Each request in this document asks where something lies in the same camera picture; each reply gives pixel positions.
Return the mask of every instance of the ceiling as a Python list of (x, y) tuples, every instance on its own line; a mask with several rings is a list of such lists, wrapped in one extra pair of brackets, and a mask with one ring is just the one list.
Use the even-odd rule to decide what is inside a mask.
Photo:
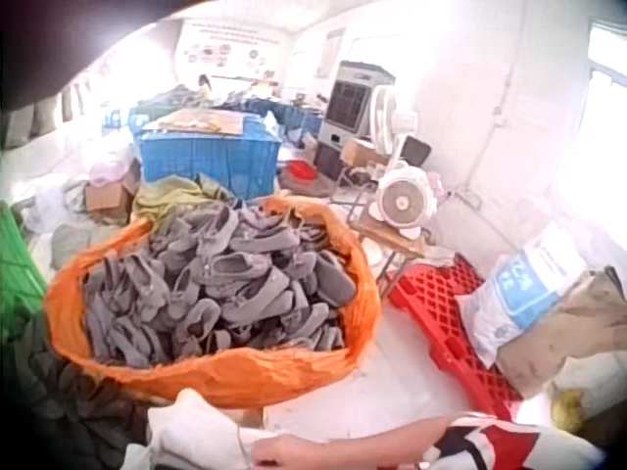
[(183, 10), (174, 18), (211, 19), (294, 33), (376, 0), (217, 0)]

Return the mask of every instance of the hand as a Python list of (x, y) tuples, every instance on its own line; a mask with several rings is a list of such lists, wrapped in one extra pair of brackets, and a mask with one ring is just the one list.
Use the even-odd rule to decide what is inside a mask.
[(327, 470), (324, 446), (295, 436), (262, 439), (253, 445), (255, 470)]

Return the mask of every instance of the person's arm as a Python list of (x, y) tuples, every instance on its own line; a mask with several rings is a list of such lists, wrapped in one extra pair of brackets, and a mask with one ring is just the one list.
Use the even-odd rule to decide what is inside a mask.
[(446, 416), (424, 419), (376, 436), (325, 444), (294, 436), (279, 436), (255, 443), (252, 458), (256, 470), (341, 470), (418, 463), (457, 418)]

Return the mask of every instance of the orange bag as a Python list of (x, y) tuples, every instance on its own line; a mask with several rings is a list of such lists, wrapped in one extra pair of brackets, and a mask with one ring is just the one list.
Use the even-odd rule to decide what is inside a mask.
[(357, 367), (372, 339), (381, 311), (377, 287), (356, 235), (330, 208), (301, 197), (273, 196), (265, 203), (267, 211), (285, 212), (291, 207), (306, 219), (324, 221), (332, 249), (348, 260), (346, 269), (357, 283), (357, 297), (342, 309), (345, 349), (309, 352), (297, 348), (240, 348), (143, 370), (96, 362), (83, 327), (81, 280), (108, 250), (125, 253), (145, 241), (151, 230), (147, 220), (139, 220), (117, 237), (79, 254), (57, 274), (44, 300), (52, 344), (85, 372), (114, 379), (134, 393), (174, 400), (178, 392), (190, 387), (220, 407), (266, 406), (343, 379)]

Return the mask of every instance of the red bowl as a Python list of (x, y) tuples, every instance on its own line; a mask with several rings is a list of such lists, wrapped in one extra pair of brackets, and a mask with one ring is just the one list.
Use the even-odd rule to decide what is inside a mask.
[(297, 179), (313, 181), (317, 178), (317, 169), (302, 160), (293, 160), (288, 162), (287, 170)]

